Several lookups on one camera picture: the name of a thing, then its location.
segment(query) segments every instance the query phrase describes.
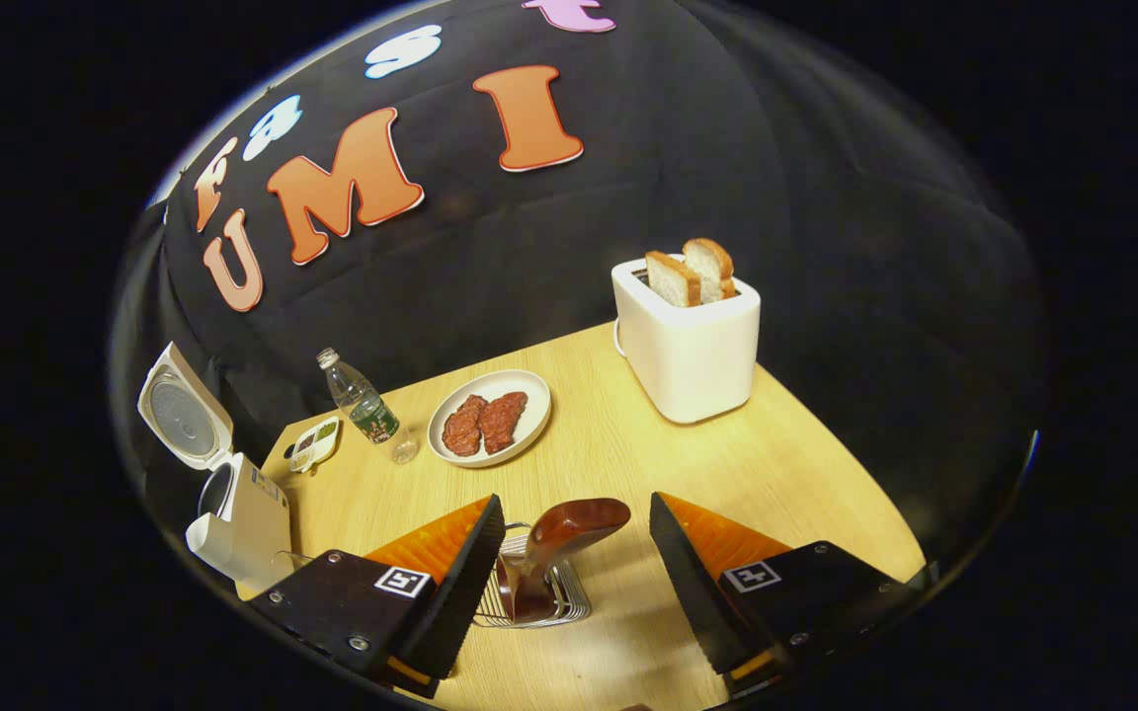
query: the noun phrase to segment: decorative letter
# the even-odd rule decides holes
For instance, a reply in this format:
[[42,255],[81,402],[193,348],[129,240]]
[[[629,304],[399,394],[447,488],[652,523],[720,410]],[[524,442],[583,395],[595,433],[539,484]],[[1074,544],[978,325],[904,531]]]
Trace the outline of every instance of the decorative letter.
[[551,81],[560,76],[555,67],[541,64],[494,72],[473,82],[473,89],[490,94],[503,123],[506,150],[497,158],[504,171],[514,174],[582,156],[582,141],[566,134],[551,99]]
[[328,249],[328,234],[315,230],[311,215],[333,233],[348,237],[355,189],[357,221],[366,226],[419,206],[423,188],[407,182],[393,149],[393,121],[397,117],[396,108],[381,108],[349,124],[336,143],[330,174],[311,158],[297,156],[266,181],[266,189],[279,195],[283,206],[295,265],[306,265]]
[[214,190],[214,185],[221,184],[222,179],[225,179],[226,154],[236,150],[236,143],[239,143],[239,139],[228,140],[226,144],[222,146],[222,149],[218,150],[217,156],[214,156],[213,160],[208,162],[208,165],[205,166],[205,170],[196,179],[196,184],[193,185],[196,190],[196,231],[205,231],[208,217],[214,216],[217,201],[222,199],[222,193]]
[[297,102],[300,100],[302,94],[299,93],[289,96],[270,111],[266,111],[265,116],[262,116],[262,121],[258,121],[257,125],[253,126],[253,131],[249,131],[249,144],[244,148],[245,160],[257,158],[262,149],[270,146],[272,140],[279,139],[297,125],[297,118],[302,117],[302,111],[297,109]]
[[244,287],[236,287],[231,280],[231,272],[226,268],[226,262],[222,261],[222,238],[214,238],[205,248],[205,266],[208,266],[208,273],[213,274],[213,283],[217,284],[222,300],[226,301],[231,309],[251,309],[262,300],[262,268],[257,266],[257,257],[253,256],[249,237],[244,233],[244,210],[231,214],[226,226],[222,229],[222,234],[236,246],[236,257],[239,257],[240,266],[244,266]]
[[366,68],[366,78],[388,76],[401,68],[410,67],[411,64],[421,63],[442,47],[442,41],[437,38],[439,32],[442,32],[439,26],[412,28],[411,32],[394,36],[393,40],[372,49],[364,59],[366,64],[371,64],[371,67]]
[[597,8],[595,0],[529,0],[521,3],[522,8],[543,10],[543,18],[551,26],[569,32],[609,32],[618,23],[609,18],[593,18],[583,8]]

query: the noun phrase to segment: table surface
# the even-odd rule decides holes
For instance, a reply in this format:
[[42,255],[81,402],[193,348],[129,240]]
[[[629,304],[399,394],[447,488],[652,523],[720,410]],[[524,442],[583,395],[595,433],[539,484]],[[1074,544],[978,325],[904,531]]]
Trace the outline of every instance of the table surface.
[[[439,402],[470,379],[510,369],[537,373],[551,388],[542,436],[494,468],[438,458],[424,432]],[[281,433],[262,471],[288,493],[297,553],[362,555],[489,494],[500,496],[509,522],[533,523],[572,498],[609,496],[632,507],[624,529],[572,560],[591,617],[531,630],[471,627],[454,675],[431,702],[447,710],[607,711],[646,703],[682,711],[727,701],[649,536],[654,490],[794,548],[830,540],[896,580],[925,565],[880,486],[761,365],[740,408],[701,423],[670,423],[615,350],[609,323],[385,392],[385,402],[420,438],[407,464],[384,460],[343,419],[331,458],[292,473],[283,450],[335,411]],[[241,597],[247,593],[240,589]]]

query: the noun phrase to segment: plastic water bottle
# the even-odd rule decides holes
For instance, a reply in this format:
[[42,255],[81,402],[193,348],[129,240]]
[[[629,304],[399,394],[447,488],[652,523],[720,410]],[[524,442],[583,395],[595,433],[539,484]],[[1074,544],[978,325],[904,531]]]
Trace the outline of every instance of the plastic water bottle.
[[410,429],[402,427],[363,373],[345,364],[331,348],[319,353],[318,359],[340,414],[394,463],[406,464],[414,460],[420,453],[420,443],[411,437]]

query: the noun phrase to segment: steak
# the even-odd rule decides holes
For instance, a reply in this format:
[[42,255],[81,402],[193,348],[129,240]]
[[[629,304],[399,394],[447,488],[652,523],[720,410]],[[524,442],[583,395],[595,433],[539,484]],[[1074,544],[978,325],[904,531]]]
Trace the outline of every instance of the steak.
[[446,449],[460,456],[477,454],[483,441],[483,431],[477,427],[477,420],[486,405],[483,396],[469,395],[468,400],[446,417],[446,424],[442,428],[442,443],[446,445]]
[[529,396],[525,392],[508,392],[484,406],[480,427],[483,435],[486,436],[487,454],[506,449],[516,441],[512,439],[512,432],[516,431],[520,413],[525,413],[526,402],[529,402]]

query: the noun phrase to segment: plate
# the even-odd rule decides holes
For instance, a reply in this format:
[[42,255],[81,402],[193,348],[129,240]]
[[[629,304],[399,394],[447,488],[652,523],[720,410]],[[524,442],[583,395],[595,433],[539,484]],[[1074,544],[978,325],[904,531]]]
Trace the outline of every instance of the plate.
[[[455,410],[468,400],[469,395],[483,396],[486,400],[495,400],[508,392],[521,391],[529,397],[525,404],[525,413],[520,413],[520,420],[516,422],[516,431],[512,432],[514,440],[506,449],[494,454],[486,453],[486,439],[477,454],[471,456],[460,456],[446,449],[442,443],[442,430],[446,427],[446,417],[455,414]],[[442,400],[438,410],[429,420],[429,446],[432,453],[442,456],[446,462],[461,465],[461,468],[488,468],[500,462],[505,462],[523,452],[538,436],[543,433],[543,428],[551,417],[551,389],[547,383],[536,374],[528,371],[497,371],[484,374],[481,378],[471,379],[468,383],[451,392],[451,396]]]

